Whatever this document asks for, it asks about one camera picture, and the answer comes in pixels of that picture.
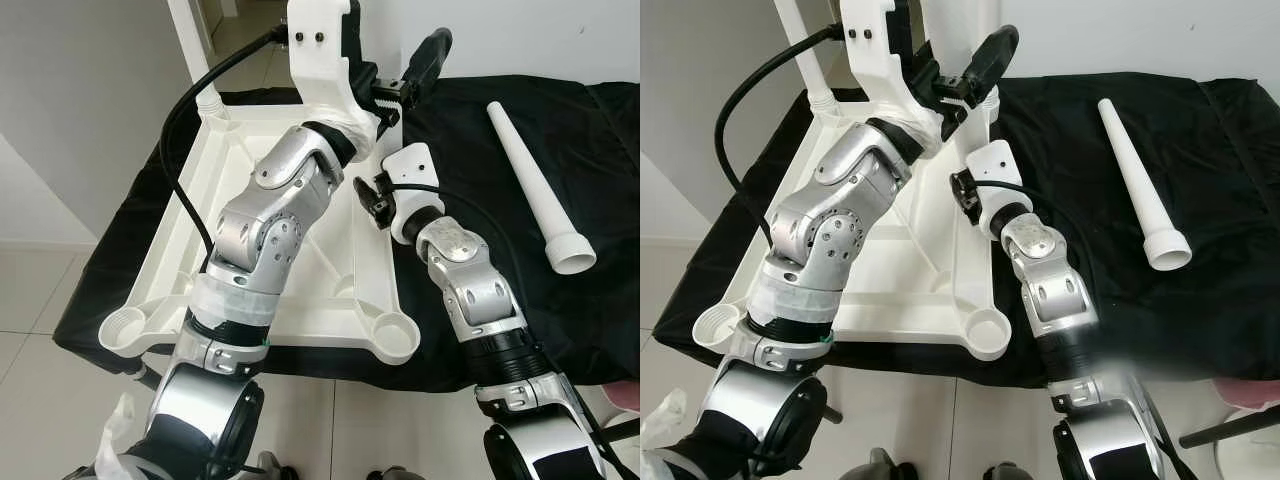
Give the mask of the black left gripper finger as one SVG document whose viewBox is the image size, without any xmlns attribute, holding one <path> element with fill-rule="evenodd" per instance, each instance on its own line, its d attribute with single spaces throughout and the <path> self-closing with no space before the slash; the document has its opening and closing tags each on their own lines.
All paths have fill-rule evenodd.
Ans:
<svg viewBox="0 0 1280 480">
<path fill-rule="evenodd" d="M 986 101 L 989 92 L 996 88 L 1012 61 L 1019 40 L 1020 35 L 1015 26 L 1001 26 L 973 52 L 969 65 L 963 72 L 966 86 L 963 100 L 968 106 Z"/>
<path fill-rule="evenodd" d="M 417 46 L 402 74 L 403 106 L 416 106 L 429 96 L 439 81 L 452 44 L 451 29 L 436 28 Z"/>
</svg>

